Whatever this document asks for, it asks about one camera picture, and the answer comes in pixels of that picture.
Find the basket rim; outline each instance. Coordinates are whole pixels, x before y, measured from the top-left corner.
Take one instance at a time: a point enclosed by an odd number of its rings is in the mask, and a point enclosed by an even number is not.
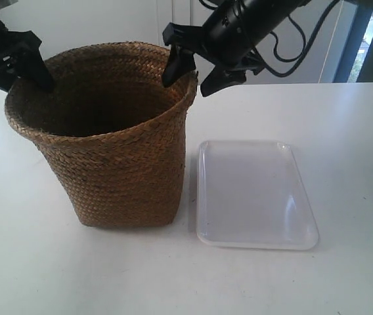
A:
[[[77,52],[79,50],[85,49],[97,49],[101,48],[101,46],[108,45],[111,46],[120,46],[120,45],[127,45],[132,47],[143,46],[148,49],[155,50],[159,53],[164,53],[169,56],[169,51],[163,47],[149,44],[149,43],[142,43],[137,41],[130,41],[124,43],[107,43],[107,44],[96,44],[96,45],[89,45],[84,46],[76,49],[70,49],[69,51],[64,51],[54,57],[51,57],[49,60],[55,58],[62,58],[68,54]],[[187,110],[188,107],[192,104],[194,97],[196,96],[196,90],[198,86],[198,74],[196,72],[189,72],[184,77],[180,78],[180,80],[188,80],[188,87],[186,89],[186,93],[183,95],[182,99],[180,99],[176,104],[172,105],[168,110],[164,111],[160,115],[153,117],[149,120],[146,120],[138,125],[132,126],[130,128],[126,128],[119,131],[114,131],[111,133],[103,133],[99,135],[91,135],[91,136],[60,136],[60,135],[53,135],[39,129],[35,129],[33,127],[27,126],[17,115],[14,109],[11,107],[13,101],[13,95],[11,94],[13,87],[9,91],[6,99],[5,99],[5,114],[9,125],[20,135],[25,138],[30,139],[36,144],[40,144],[42,146],[67,146],[71,145],[74,146],[76,144],[82,144],[85,148],[88,143],[95,143],[102,142],[105,144],[110,139],[115,140],[116,138],[120,138],[123,141],[127,141],[130,138],[136,138],[138,136],[141,129],[156,129],[159,126],[159,121],[165,120],[165,118],[169,118],[172,115],[175,115],[178,112],[182,112]]]

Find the white wall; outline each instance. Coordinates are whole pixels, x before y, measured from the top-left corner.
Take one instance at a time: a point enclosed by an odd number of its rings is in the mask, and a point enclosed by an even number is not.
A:
[[[329,3],[330,0],[312,0],[308,5],[296,10],[292,14],[294,20],[299,23],[307,34],[307,38],[309,38],[315,24]],[[191,24],[201,26],[211,14],[211,11],[201,6],[198,0],[192,0],[190,13]],[[338,62],[340,61],[341,53],[344,48],[345,41],[347,40],[347,35],[354,18],[354,14],[354,5],[349,3],[340,3],[337,5],[325,21],[311,52],[308,54],[303,64],[290,77],[277,78],[265,70],[257,77],[250,74],[248,76],[248,83],[331,82],[334,78]],[[281,25],[279,25],[279,27],[277,27],[276,33],[280,38],[280,45],[278,49],[281,56],[284,58],[291,58],[300,53],[302,45],[300,34],[288,20],[285,20],[283,23],[281,23]],[[283,64],[274,58],[274,43],[274,38],[272,36],[268,36],[258,45],[258,49],[268,64],[280,72],[285,72],[290,68],[291,64]],[[200,71],[200,79],[203,79],[213,67],[205,60],[202,60],[202,58],[196,58],[196,61],[197,68]]]
[[[67,49],[95,43],[159,43],[159,10],[161,19],[167,20],[164,16],[167,8],[158,8],[159,2],[160,0],[19,0],[0,11],[0,20],[10,30],[32,30],[43,41],[43,58],[48,58]]]

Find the white table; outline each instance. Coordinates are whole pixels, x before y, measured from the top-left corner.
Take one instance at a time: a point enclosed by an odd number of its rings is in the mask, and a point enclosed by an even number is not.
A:
[[[0,314],[373,314],[373,84],[260,85],[197,96],[181,208],[165,228],[80,225],[0,92]],[[207,139],[292,145],[320,242],[311,251],[210,247],[194,231]]]

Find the black cable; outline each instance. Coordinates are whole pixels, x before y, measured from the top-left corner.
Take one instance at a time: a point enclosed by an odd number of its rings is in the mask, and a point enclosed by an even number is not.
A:
[[[296,71],[296,69],[301,65],[301,63],[305,60],[308,52],[311,50],[312,46],[313,46],[313,43],[315,42],[315,39],[317,38],[317,35],[322,27],[322,25],[324,24],[325,20],[326,20],[326,17],[330,14],[330,12],[332,11],[332,9],[340,2],[341,0],[333,0],[328,6],[327,8],[325,9],[325,11],[323,12],[323,14],[321,15],[321,17],[319,18],[313,32],[312,32],[312,35],[311,37],[309,38],[308,42],[307,42],[307,45],[305,47],[305,49],[303,50],[301,56],[299,57],[299,59],[297,60],[297,62],[290,68],[290,70],[288,70],[287,72],[285,73],[280,73],[278,71],[276,71],[275,69],[273,69],[272,67],[270,67],[263,59],[263,57],[260,55],[260,53],[258,52],[258,50],[256,49],[255,45],[252,43],[252,40],[250,39],[247,31],[246,31],[246,28],[245,28],[245,24],[244,24],[244,21],[242,19],[242,9],[245,8],[245,4],[243,2],[243,0],[238,0],[238,15],[239,15],[239,20],[240,20],[240,23],[242,25],[242,29],[244,31],[244,34],[245,36],[247,37],[247,40],[249,41],[251,47],[252,47],[252,53],[253,53],[253,58],[255,60],[258,60],[260,62],[263,63],[264,67],[273,75],[275,75],[276,77],[288,77],[289,75],[291,75],[292,73],[294,73]]]
[[[298,56],[296,56],[295,58],[290,58],[290,59],[282,58],[278,54],[278,44],[279,44],[278,36],[277,36],[277,34],[275,32],[272,31],[270,34],[272,36],[274,36],[274,38],[276,40],[276,45],[274,46],[273,54],[274,54],[274,57],[276,57],[276,59],[278,61],[281,61],[281,62],[293,62],[293,61],[296,61],[297,59],[299,59],[301,57],[301,55],[303,54],[303,52],[304,52],[304,50],[306,48],[306,35],[305,35],[305,32],[302,30],[302,28],[300,27],[300,25],[295,20],[293,20],[293,18],[290,15],[288,16],[288,19],[290,20],[290,22],[293,24],[293,26],[300,33],[300,36],[302,37],[302,41],[303,41],[303,48],[302,48],[300,54]]]
[[[212,5],[209,5],[208,3],[204,2],[204,0],[198,0],[202,5],[203,7],[209,9],[209,10],[217,10],[217,7],[213,7]]]

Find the wicker basket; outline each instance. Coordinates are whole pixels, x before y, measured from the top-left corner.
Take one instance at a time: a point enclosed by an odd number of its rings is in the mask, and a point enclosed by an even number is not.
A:
[[[168,56],[145,43],[73,49],[46,61],[53,93],[19,79],[7,96],[10,126],[45,156],[84,225],[161,226],[176,215],[197,79],[163,88]]]

